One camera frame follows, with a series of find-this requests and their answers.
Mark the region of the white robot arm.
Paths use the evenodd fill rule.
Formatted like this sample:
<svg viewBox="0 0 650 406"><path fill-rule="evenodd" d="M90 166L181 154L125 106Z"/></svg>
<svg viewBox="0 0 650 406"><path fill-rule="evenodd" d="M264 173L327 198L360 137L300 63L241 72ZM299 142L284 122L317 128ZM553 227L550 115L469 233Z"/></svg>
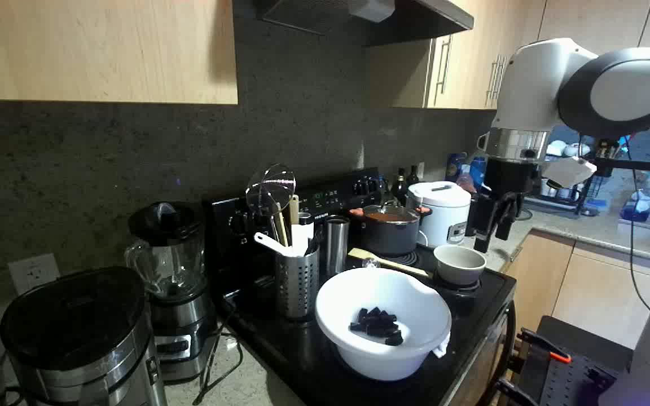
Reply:
<svg viewBox="0 0 650 406"><path fill-rule="evenodd" d="M532 181L574 186L597 173L587 157L544 162L557 123L610 142L650 128L650 47L597 53L574 38L548 38L513 53L496 115L479 139L488 166L467 220L476 251L511 235Z"/></svg>

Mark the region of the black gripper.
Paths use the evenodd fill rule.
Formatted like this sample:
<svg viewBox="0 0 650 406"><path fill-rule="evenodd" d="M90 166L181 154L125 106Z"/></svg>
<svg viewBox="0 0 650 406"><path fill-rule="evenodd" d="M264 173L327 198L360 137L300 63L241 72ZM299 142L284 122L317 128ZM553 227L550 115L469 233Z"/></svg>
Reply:
<svg viewBox="0 0 650 406"><path fill-rule="evenodd" d="M488 160L471 220L479 252L488 251L495 230L496 239L505 242L511 237L511 227L521 213L525 197L535 181L537 166L532 162Z"/></svg>

